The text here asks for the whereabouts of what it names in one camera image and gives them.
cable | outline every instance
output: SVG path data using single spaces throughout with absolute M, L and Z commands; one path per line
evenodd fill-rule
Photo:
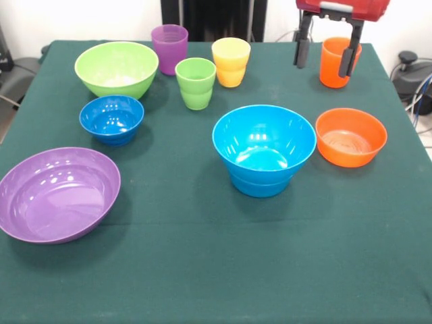
M 430 58 L 428 58 L 428 57 L 419 57 L 418 59 L 417 59 L 417 61 L 432 61 L 432 59 L 430 59 Z M 393 70 L 391 71 L 391 73 L 390 73 L 390 80 L 392 80 L 393 81 L 393 76 L 394 76 L 394 72 L 396 72 L 396 70 L 397 70 L 397 68 L 399 68 L 400 66 L 402 66 L 402 65 L 404 65 L 403 63 L 399 63 L 398 65 L 396 65 L 394 68 L 393 68 Z
M 427 130 L 422 130 L 421 132 L 417 132 L 418 135 L 424 134 L 424 133 L 429 133 L 432 130 L 431 128 L 428 128 Z
M 420 92 L 420 90 L 421 89 L 423 89 L 423 86 L 427 83 L 428 85 L 430 84 L 430 82 L 431 82 L 431 80 L 432 80 L 432 73 L 431 74 L 429 74 L 420 84 L 419 84 L 419 86 L 418 86 L 418 88 L 415 90 L 415 92 L 414 92 L 414 96 L 413 96 L 413 98 L 412 98 L 412 102 L 411 102 L 411 108 L 410 108 L 410 110 L 411 110 L 411 112 L 410 112 L 410 116 L 411 116 L 411 119 L 413 119 L 413 123 L 415 122 L 414 121 L 414 106 L 415 106 L 415 103 L 416 103 L 416 98 L 417 98 L 417 94 Z
M 297 32 L 297 31 L 298 31 L 298 29 L 294 29 L 294 30 L 290 30 L 289 32 L 286 32 L 285 34 L 280 36 L 277 40 L 275 40 L 275 43 L 278 43 L 283 37 L 288 36 L 289 34 L 291 34 L 293 32 Z M 308 33 L 308 36 L 310 38 L 310 41 L 313 42 L 312 35 L 310 33 Z
M 3 99 L 4 101 L 7 101 L 8 103 L 11 103 L 14 106 L 17 106 L 17 107 L 20 106 L 19 103 L 17 103 L 16 101 L 13 101 L 12 99 L 9 99 L 9 98 L 3 96 L 2 94 L 0 94 L 0 99 Z
M 312 31 L 313 31 L 313 17 L 312 17 L 311 22 L 310 22 L 310 31 L 309 31 L 310 41 L 313 43 Z
M 298 10 L 298 29 L 302 26 L 302 20 L 303 20 L 303 13 L 302 10 Z
M 420 94 L 420 96 L 417 97 L 416 102 L 414 103 L 414 105 L 416 105 L 416 103 L 418 103 L 421 99 L 423 98 L 423 95 Z M 413 107 L 412 103 L 409 104 L 409 106 L 405 107 L 405 111 L 410 110 Z
M 400 67 L 400 66 L 402 66 L 402 65 L 404 65 L 403 63 L 399 63 L 397 66 L 395 66 L 394 68 L 393 68 L 393 70 L 390 72 L 390 80 L 391 81 L 393 81 L 393 75 L 394 75 L 394 72 L 396 72 L 396 70 L 397 70 L 397 68 L 398 67 Z
M 414 128 L 417 128 L 417 124 L 419 123 L 419 115 L 420 115 L 420 106 L 421 103 L 423 102 L 423 96 L 426 93 L 427 87 L 429 86 L 429 83 L 431 82 L 431 78 L 425 82 L 425 84 L 423 85 L 423 89 L 422 89 L 422 94 L 421 94 L 421 99 L 420 102 L 417 105 L 417 111 L 416 111 L 416 117 L 415 117 L 415 123 L 414 123 Z
M 22 65 L 20 65 L 20 64 L 16 64 L 16 63 L 14 63 L 13 66 L 16 66 L 17 68 L 20 68 L 20 69 L 26 70 L 27 72 L 30 72 L 31 74 L 36 75 L 36 72 L 35 72 L 35 71 L 32 71 L 32 70 L 30 70 L 29 68 L 27 68 L 27 67 L 25 67 L 25 66 L 22 66 Z

orange cup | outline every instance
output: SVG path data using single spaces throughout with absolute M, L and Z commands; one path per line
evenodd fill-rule
M 318 151 L 340 167 L 366 165 L 387 142 L 387 130 L 377 118 L 352 108 L 322 113 L 315 129 Z
M 350 39 L 344 37 L 333 37 L 323 42 L 321 50 L 321 69 L 319 71 L 320 81 L 330 88 L 342 88 L 350 80 L 349 76 L 341 78 L 339 67 L 342 61 L 344 50 L 350 45 Z M 358 57 L 362 53 L 362 46 L 359 44 L 352 71 L 356 67 Z

light green cup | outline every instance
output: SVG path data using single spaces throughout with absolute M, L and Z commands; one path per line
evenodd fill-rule
M 216 77 L 216 65 L 208 59 L 191 57 L 179 62 L 175 75 L 187 108 L 201 110 L 209 105 Z
M 145 45 L 116 41 L 89 48 L 75 61 L 75 73 L 98 97 L 125 95 L 139 99 L 149 89 L 159 65 Z

white wall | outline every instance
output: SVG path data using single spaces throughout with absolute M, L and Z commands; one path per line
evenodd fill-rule
M 0 0 L 0 24 L 15 58 L 38 57 L 55 39 L 150 40 L 161 22 L 160 0 Z M 268 0 L 266 42 L 297 25 L 295 0 Z M 314 41 L 350 33 L 348 24 L 315 18 Z M 401 50 L 432 57 L 431 34 L 432 1 L 391 0 L 378 22 L 365 24 L 362 42 L 373 43 L 389 72 Z
M 160 0 L 0 0 L 0 24 L 14 58 L 40 57 L 55 39 L 149 40 L 162 24 Z

yellow cup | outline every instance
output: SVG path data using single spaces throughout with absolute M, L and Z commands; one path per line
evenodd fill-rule
M 249 43 L 240 38 L 225 37 L 211 45 L 211 52 L 219 83 L 227 88 L 239 86 L 249 60 Z

